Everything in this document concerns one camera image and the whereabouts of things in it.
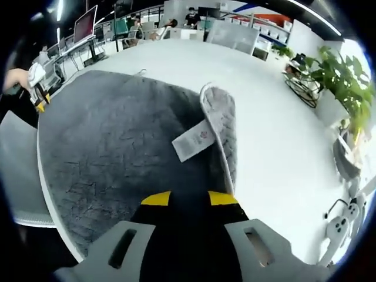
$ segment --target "table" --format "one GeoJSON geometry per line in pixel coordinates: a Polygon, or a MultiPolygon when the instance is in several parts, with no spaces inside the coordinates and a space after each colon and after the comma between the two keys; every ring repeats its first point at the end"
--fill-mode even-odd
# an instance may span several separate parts
{"type": "MultiPolygon", "coordinates": [[[[197,93],[212,82],[233,95],[237,200],[249,218],[262,220],[289,240],[295,256],[307,263],[317,262],[326,225],[323,214],[344,190],[325,129],[284,84],[279,69],[223,46],[175,39],[121,51],[75,77],[92,69],[131,75],[146,69],[144,77],[197,93]]],[[[64,242],[81,261],[53,205],[40,158],[38,140],[39,174],[47,206],[64,242]]]]}
{"type": "Polygon", "coordinates": [[[187,28],[170,28],[170,38],[204,41],[204,31],[187,28]]]}

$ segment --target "blue stripe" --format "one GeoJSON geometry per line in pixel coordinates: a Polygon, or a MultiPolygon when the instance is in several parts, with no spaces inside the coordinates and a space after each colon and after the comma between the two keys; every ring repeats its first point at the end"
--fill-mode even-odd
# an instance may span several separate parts
{"type": "Polygon", "coordinates": [[[240,6],[239,8],[236,8],[235,10],[233,10],[233,12],[238,13],[240,11],[243,11],[243,10],[246,10],[246,9],[251,9],[251,8],[254,8],[254,7],[257,7],[257,5],[255,5],[255,4],[244,4],[243,6],[240,6]]]}

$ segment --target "white wall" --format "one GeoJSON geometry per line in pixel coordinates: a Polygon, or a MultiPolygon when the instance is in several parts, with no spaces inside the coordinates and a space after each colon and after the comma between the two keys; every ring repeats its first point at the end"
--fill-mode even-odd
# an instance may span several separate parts
{"type": "Polygon", "coordinates": [[[343,41],[324,41],[325,46],[328,46],[332,49],[332,52],[335,54],[336,51],[341,53],[342,47],[343,47],[343,41]]]}
{"type": "Polygon", "coordinates": [[[293,28],[287,46],[294,53],[304,53],[309,57],[318,57],[318,48],[324,45],[324,40],[314,33],[310,27],[294,20],[293,28]]]}

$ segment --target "computer monitor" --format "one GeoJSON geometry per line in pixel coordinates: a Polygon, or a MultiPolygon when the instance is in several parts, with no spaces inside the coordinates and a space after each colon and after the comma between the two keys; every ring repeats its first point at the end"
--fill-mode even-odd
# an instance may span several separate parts
{"type": "Polygon", "coordinates": [[[59,56],[59,44],[55,44],[47,50],[48,56],[51,58],[53,56],[59,56]]]}
{"type": "Polygon", "coordinates": [[[98,42],[105,40],[105,34],[103,32],[102,26],[95,28],[94,34],[95,34],[95,37],[98,40],[98,42]]]}
{"type": "Polygon", "coordinates": [[[98,5],[95,5],[75,22],[73,43],[77,43],[90,35],[94,35],[94,23],[97,8],[98,5]]]}

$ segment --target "gray chair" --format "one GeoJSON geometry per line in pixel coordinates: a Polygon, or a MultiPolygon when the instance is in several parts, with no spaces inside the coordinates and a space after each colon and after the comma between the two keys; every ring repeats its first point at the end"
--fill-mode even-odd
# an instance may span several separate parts
{"type": "Polygon", "coordinates": [[[252,55],[260,32],[249,26],[214,21],[206,42],[252,55]]]}
{"type": "Polygon", "coordinates": [[[138,32],[138,31],[141,31],[142,39],[144,38],[144,34],[143,34],[142,29],[139,28],[138,26],[133,25],[133,26],[130,28],[129,32],[128,32],[128,37],[125,38],[125,39],[123,40],[123,43],[124,43],[128,48],[130,47],[128,41],[130,41],[130,40],[132,40],[132,39],[138,39],[138,38],[137,38],[137,32],[138,32]]]}
{"type": "Polygon", "coordinates": [[[16,223],[55,227],[39,180],[36,129],[10,111],[0,124],[0,173],[16,223]]]}
{"type": "Polygon", "coordinates": [[[43,85],[47,92],[54,88],[61,82],[61,78],[56,73],[56,63],[51,60],[43,65],[43,68],[46,72],[45,78],[43,80],[43,85]]]}

